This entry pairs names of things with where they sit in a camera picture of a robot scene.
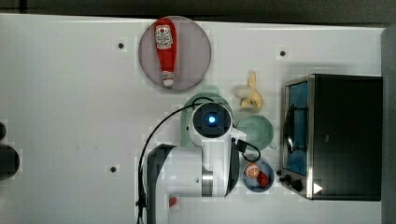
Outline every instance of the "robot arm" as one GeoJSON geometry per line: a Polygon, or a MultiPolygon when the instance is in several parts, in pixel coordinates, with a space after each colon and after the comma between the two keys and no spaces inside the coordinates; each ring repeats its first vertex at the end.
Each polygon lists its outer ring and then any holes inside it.
{"type": "Polygon", "coordinates": [[[202,196],[202,149],[169,145],[148,154],[147,223],[169,223],[169,195],[202,196]]]}
{"type": "Polygon", "coordinates": [[[148,154],[148,224],[169,223],[169,195],[225,197],[238,180],[236,145],[247,136],[233,127],[231,113],[220,104],[202,104],[189,127],[196,147],[160,145],[148,154]]]}

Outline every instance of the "ketchup bottle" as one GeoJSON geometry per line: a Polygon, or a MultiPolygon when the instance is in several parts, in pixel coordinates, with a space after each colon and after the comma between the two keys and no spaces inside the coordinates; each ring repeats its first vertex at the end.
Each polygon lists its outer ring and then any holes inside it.
{"type": "Polygon", "coordinates": [[[171,20],[161,18],[154,24],[157,56],[161,64],[163,85],[172,87],[174,83],[175,60],[177,54],[176,28],[171,20]]]}

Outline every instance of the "oven handle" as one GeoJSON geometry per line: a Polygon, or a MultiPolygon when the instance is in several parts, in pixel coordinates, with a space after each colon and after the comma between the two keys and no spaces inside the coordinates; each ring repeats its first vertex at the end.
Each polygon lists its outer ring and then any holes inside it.
{"type": "Polygon", "coordinates": [[[293,153],[295,150],[300,149],[300,148],[296,148],[293,145],[294,139],[294,111],[296,110],[305,110],[305,112],[308,111],[308,108],[305,107],[297,107],[295,105],[291,105],[289,110],[288,110],[288,114],[286,115],[286,120],[284,123],[284,134],[283,134],[283,138],[284,141],[286,142],[286,146],[288,147],[288,152],[289,154],[293,153]]]}

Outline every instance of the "green bowl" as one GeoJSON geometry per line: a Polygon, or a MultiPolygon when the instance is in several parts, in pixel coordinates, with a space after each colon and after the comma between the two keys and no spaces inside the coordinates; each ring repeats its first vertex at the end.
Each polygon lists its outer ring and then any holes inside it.
{"type": "Polygon", "coordinates": [[[247,135],[247,142],[263,150],[270,146],[274,138],[271,122],[261,115],[249,115],[238,123],[237,129],[247,135]]]}

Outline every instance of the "black cord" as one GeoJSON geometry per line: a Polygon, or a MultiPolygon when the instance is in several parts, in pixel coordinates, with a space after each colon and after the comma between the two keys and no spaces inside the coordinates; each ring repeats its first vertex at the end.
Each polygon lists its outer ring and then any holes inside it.
{"type": "Polygon", "coordinates": [[[138,193],[138,201],[136,202],[136,206],[138,206],[138,215],[137,215],[137,221],[136,223],[139,224],[139,221],[142,220],[142,216],[143,216],[143,208],[146,207],[146,192],[144,190],[143,187],[143,167],[142,167],[142,161],[143,161],[143,157],[145,155],[146,149],[149,145],[149,140],[151,139],[151,137],[155,134],[155,132],[157,132],[157,130],[161,127],[161,125],[163,125],[164,122],[166,122],[168,119],[170,119],[172,116],[174,116],[176,113],[188,109],[190,107],[194,107],[196,105],[201,105],[202,103],[196,104],[196,102],[198,100],[208,100],[210,102],[214,102],[212,99],[208,98],[208,97],[197,97],[196,99],[194,99],[192,101],[191,105],[186,105],[174,112],[172,112],[170,115],[166,116],[166,118],[164,118],[163,120],[161,120],[161,122],[154,128],[154,130],[151,132],[151,134],[148,136],[148,139],[146,140],[145,145],[143,146],[143,151],[142,154],[140,155],[140,159],[139,159],[139,165],[137,166],[137,193],[138,193]]]}
{"type": "Polygon", "coordinates": [[[205,97],[205,96],[201,96],[201,97],[197,97],[192,101],[192,105],[195,105],[195,102],[199,101],[199,100],[208,100],[210,102],[215,102],[214,100],[210,99],[209,97],[205,97]]]}
{"type": "Polygon", "coordinates": [[[250,147],[253,147],[253,148],[259,153],[259,156],[257,156],[257,158],[256,158],[255,160],[251,160],[251,159],[248,159],[248,157],[245,156],[245,153],[242,153],[242,156],[244,157],[244,159],[245,159],[246,161],[250,161],[250,162],[258,161],[258,160],[260,159],[260,157],[262,156],[262,154],[260,153],[259,149],[258,149],[257,147],[255,147],[255,146],[253,146],[253,145],[250,144],[250,143],[245,142],[245,144],[247,144],[247,145],[250,146],[250,147]]]}

